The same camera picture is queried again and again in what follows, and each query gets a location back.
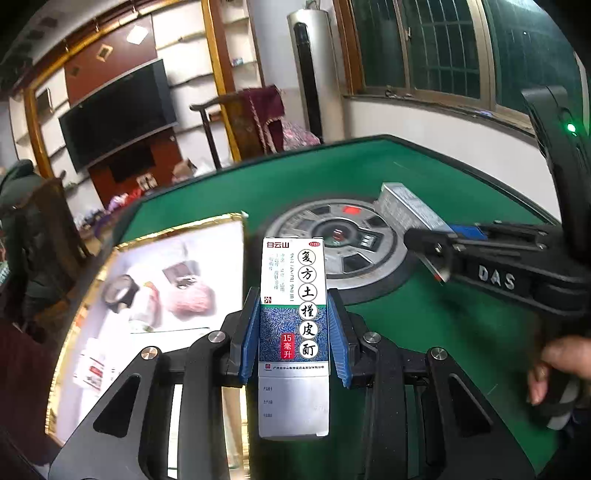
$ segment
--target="standing air conditioner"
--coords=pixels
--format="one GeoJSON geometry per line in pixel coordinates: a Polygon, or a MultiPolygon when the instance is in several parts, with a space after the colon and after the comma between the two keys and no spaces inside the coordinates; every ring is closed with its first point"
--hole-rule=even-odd
{"type": "Polygon", "coordinates": [[[322,142],[345,138],[343,102],[328,13],[298,10],[288,15],[306,128],[322,142]]]}

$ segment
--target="window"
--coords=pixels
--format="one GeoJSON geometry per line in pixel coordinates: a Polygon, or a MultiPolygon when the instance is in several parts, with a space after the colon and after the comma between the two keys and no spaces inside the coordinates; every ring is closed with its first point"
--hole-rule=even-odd
{"type": "Polygon", "coordinates": [[[573,48],[533,0],[482,0],[495,59],[496,102],[526,113],[521,91],[562,85],[582,118],[581,74],[573,48]]]}
{"type": "Polygon", "coordinates": [[[404,0],[416,89],[480,98],[474,25],[466,0],[404,0]]]}
{"type": "Polygon", "coordinates": [[[357,33],[343,49],[363,65],[363,85],[353,86],[353,93],[476,108],[531,131],[521,91],[562,85],[575,115],[589,127],[584,67],[534,0],[335,3],[351,8],[357,33]]]}
{"type": "Polygon", "coordinates": [[[392,0],[352,0],[365,84],[404,87],[404,61],[392,0]]]}

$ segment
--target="person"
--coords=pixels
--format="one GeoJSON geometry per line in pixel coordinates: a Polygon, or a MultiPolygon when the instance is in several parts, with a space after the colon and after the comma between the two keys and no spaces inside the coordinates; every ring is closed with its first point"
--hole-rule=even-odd
{"type": "MultiPolygon", "coordinates": [[[[59,293],[53,286],[49,275],[45,272],[35,273],[29,278],[27,252],[24,251],[24,232],[21,223],[11,214],[11,208],[26,201],[27,196],[43,183],[43,179],[35,173],[31,160],[19,160],[8,169],[0,182],[0,212],[6,259],[10,270],[11,281],[21,285],[24,291],[22,300],[22,316],[29,328],[35,329],[34,318],[39,312],[59,301],[59,293]]],[[[36,238],[44,242],[41,219],[34,215],[27,217],[27,229],[35,232],[36,238]]]]}
{"type": "Polygon", "coordinates": [[[548,393],[550,368],[591,380],[591,339],[566,336],[548,343],[528,373],[530,402],[541,404],[548,393]]]}

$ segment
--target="blue clamp pad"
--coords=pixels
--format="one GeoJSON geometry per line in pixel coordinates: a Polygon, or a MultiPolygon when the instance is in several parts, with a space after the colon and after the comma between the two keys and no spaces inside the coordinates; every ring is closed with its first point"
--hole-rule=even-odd
{"type": "Polygon", "coordinates": [[[246,385],[252,375],[252,368],[255,364],[256,350],[258,349],[259,323],[261,319],[261,299],[256,300],[252,309],[251,318],[248,322],[248,329],[242,344],[242,358],[238,378],[243,385],[246,385]]]}
{"type": "Polygon", "coordinates": [[[349,369],[348,344],[345,339],[345,333],[343,332],[335,301],[331,295],[328,295],[327,303],[330,350],[335,359],[336,374],[343,381],[343,386],[350,388],[353,375],[349,369]]]}
{"type": "Polygon", "coordinates": [[[450,227],[454,232],[468,240],[488,240],[488,237],[482,233],[482,230],[475,225],[450,225],[450,227]]]}

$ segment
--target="black mount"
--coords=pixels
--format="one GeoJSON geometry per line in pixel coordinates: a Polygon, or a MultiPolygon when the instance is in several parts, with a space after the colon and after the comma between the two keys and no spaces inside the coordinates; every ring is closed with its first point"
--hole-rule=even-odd
{"type": "MultiPolygon", "coordinates": [[[[187,349],[142,350],[66,442],[49,480],[166,478],[172,393],[180,383],[178,478],[229,479],[221,387],[240,387],[250,376],[258,299],[259,290],[251,289],[243,310],[228,315],[221,331],[187,349]]],[[[535,478],[506,425],[444,349],[401,349],[347,312],[337,290],[329,299],[346,351],[339,376],[351,388],[367,389],[365,461],[352,478],[407,479],[406,385],[413,386],[420,412],[421,478],[535,478]]]]}
{"type": "MultiPolygon", "coordinates": [[[[562,226],[498,222],[452,227],[452,233],[410,229],[404,243],[440,278],[468,283],[542,313],[547,339],[585,335],[591,314],[589,137],[571,113],[563,87],[524,90],[523,95],[554,180],[562,226]]],[[[538,409],[542,417],[554,417],[548,427],[564,427],[580,390],[575,377],[552,372],[548,395],[538,409]]]]}

